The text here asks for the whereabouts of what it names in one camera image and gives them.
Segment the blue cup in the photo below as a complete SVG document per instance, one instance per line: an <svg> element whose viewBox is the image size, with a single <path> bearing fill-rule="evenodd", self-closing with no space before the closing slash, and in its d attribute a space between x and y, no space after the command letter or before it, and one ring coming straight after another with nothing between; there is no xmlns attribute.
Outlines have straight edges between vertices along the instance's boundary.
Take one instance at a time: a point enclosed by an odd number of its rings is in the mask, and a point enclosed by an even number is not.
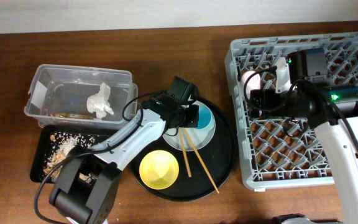
<svg viewBox="0 0 358 224"><path fill-rule="evenodd" d="M206 128L211 122L211 120L212 120L211 110L207 106L199 105L197 129Z"/></svg>

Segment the pink cup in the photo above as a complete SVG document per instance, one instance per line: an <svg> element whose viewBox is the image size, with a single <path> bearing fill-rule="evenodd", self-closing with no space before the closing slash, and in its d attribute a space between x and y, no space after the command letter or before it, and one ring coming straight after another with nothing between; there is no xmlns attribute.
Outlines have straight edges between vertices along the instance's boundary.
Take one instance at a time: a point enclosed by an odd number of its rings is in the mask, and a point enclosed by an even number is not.
<svg viewBox="0 0 358 224"><path fill-rule="evenodd" d="M248 98L250 98L250 91L251 90L259 90L261 88L261 80L260 75L256 74L254 75L249 82L246 84L246 81L249 79L249 77L255 73L255 71L250 70L247 72L244 72L241 76L240 80L240 86L241 86L241 93L243 100L245 99L245 95L247 95Z"/></svg>

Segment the yellow bowl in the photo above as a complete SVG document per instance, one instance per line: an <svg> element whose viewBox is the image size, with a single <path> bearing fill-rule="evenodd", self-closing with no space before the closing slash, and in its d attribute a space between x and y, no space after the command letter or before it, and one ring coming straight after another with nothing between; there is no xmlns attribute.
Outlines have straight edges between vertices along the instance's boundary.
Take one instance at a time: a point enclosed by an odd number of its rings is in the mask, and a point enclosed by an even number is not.
<svg viewBox="0 0 358 224"><path fill-rule="evenodd" d="M155 150L140 162L139 174L142 182L154 190L170 187L179 175L178 161L168 151Z"/></svg>

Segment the white tissue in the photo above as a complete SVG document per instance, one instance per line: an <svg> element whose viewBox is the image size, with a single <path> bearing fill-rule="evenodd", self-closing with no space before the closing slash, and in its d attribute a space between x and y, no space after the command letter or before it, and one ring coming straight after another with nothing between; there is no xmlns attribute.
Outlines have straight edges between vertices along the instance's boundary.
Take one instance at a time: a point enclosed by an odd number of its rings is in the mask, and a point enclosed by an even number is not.
<svg viewBox="0 0 358 224"><path fill-rule="evenodd" d="M111 93L111 88L102 83L99 88L99 92L88 97L86 101L86 107L89 113L96 113L97 119L102 119L107 116L107 114L114 115L114 111L110 107L108 102L109 96Z"/></svg>

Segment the gold snack wrapper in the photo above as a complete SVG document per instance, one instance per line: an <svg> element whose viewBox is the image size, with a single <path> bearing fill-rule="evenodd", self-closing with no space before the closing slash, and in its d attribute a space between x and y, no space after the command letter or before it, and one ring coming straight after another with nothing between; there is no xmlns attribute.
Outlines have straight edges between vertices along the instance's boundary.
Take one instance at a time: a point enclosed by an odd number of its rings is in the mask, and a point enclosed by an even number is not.
<svg viewBox="0 0 358 224"><path fill-rule="evenodd" d="M56 118L73 118L73 119L96 119L94 116L89 116L85 114L73 114L73 113L56 113L56 114L50 114L51 117Z"/></svg>

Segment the food scraps pile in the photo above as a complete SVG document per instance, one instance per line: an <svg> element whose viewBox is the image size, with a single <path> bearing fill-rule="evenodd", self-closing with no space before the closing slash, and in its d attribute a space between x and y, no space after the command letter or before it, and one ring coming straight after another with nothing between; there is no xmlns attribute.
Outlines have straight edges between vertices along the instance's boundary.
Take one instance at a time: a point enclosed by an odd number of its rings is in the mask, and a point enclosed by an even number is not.
<svg viewBox="0 0 358 224"><path fill-rule="evenodd" d="M69 152L76 146L90 149L96 143L98 135L54 132L50 135L51 151L45 153L46 159L41 173L41 180L61 161L66 159Z"/></svg>

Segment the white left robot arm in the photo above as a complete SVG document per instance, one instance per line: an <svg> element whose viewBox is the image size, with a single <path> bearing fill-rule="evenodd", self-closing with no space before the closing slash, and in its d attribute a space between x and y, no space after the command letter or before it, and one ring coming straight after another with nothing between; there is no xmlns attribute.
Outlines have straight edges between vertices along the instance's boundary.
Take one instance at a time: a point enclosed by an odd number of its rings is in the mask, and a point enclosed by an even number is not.
<svg viewBox="0 0 358 224"><path fill-rule="evenodd" d="M122 171L171 128L195 127L198 105L191 95L159 93L141 103L118 132L88 150L75 149L57 164L49 203L71 223L106 223Z"/></svg>

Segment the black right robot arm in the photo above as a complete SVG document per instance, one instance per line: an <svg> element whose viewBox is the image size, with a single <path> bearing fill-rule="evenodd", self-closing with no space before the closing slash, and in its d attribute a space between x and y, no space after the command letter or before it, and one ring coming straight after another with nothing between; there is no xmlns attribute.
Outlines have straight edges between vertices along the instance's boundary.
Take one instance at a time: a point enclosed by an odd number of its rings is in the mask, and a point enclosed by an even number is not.
<svg viewBox="0 0 358 224"><path fill-rule="evenodd" d="M343 222L358 223L358 88L294 81L284 93L252 90L249 106L283 118L306 118L333 175Z"/></svg>

